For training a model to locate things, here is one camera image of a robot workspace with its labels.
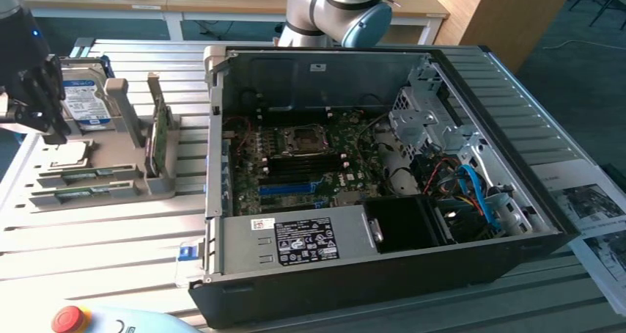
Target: slotted aluminum table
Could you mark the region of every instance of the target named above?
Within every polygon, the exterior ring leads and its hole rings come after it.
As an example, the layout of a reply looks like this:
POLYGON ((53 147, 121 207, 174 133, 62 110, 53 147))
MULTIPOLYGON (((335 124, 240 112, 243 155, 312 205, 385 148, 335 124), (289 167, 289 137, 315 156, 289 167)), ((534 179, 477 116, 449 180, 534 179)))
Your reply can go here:
MULTIPOLYGON (((74 56, 106 54, 110 58, 116 77, 129 81, 129 100, 138 116, 152 114, 146 74, 160 73, 165 101, 173 113, 181 115, 176 196, 88 210, 20 212, 37 150, 42 148, 41 139, 29 135, 0 184, 2 304, 10 304, 9 298, 22 296, 28 288, 29 293, 86 305, 166 312, 200 331, 210 332, 186 290, 173 285, 177 246, 202 237, 204 232, 209 105, 201 59, 204 47, 210 43, 128 40, 77 43, 74 56)), ((488 52, 477 47, 440 49, 530 164, 587 157, 488 52)), ((587 272, 571 251, 563 248, 551 256, 521 264, 489 285, 229 332, 257 330, 611 332, 626 330, 626 319, 612 313, 587 272)))

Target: paper document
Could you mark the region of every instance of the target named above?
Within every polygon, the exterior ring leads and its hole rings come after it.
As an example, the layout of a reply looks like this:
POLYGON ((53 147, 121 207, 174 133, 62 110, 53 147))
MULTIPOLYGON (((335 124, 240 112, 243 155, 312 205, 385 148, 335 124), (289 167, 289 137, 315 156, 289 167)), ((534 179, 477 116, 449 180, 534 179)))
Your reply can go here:
POLYGON ((580 231, 568 247, 612 309, 626 315, 626 195, 599 166, 582 159, 532 170, 580 231))

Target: red button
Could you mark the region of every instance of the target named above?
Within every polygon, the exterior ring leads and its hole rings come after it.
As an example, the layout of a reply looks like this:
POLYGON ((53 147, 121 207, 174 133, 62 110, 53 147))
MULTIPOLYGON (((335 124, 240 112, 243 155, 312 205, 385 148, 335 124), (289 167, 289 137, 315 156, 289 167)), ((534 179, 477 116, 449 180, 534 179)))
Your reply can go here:
POLYGON ((52 319, 52 330, 56 333, 76 332, 84 320, 85 314, 82 311, 76 306, 65 306, 52 319))

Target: desk leg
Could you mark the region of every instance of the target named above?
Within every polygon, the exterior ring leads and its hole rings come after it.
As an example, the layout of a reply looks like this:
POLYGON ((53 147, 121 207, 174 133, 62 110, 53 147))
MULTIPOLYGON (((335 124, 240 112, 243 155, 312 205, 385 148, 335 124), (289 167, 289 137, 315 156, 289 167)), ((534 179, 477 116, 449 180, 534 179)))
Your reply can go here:
POLYGON ((162 19, 166 23, 166 31, 169 32, 169 41, 184 41, 182 38, 182 13, 181 12, 164 12, 162 19))
POLYGON ((437 36, 441 21, 441 18, 428 18, 428 24, 423 27, 417 45, 432 45, 433 38, 437 36))

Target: floor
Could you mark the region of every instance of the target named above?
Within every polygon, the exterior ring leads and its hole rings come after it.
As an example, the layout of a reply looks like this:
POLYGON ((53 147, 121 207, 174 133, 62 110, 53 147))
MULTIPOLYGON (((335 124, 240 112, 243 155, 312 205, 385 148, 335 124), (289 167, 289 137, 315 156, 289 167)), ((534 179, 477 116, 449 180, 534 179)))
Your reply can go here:
MULTIPOLYGON (((551 27, 528 56, 517 77, 563 128, 600 164, 611 163, 626 173, 626 51, 572 43, 560 49, 542 49, 566 40, 586 40, 624 46, 626 31, 619 30, 626 13, 607 10, 594 27, 587 27, 599 5, 583 0, 574 11, 571 2, 558 14, 551 27)), ((166 40, 161 21, 37 19, 50 47, 66 55, 77 37, 126 40, 166 40)), ((204 23, 223 40, 269 41, 275 23, 204 23)), ((182 24, 188 40, 216 40, 198 33, 192 21, 182 24)), ((10 133, 0 131, 0 177, 16 152, 17 143, 10 133)))

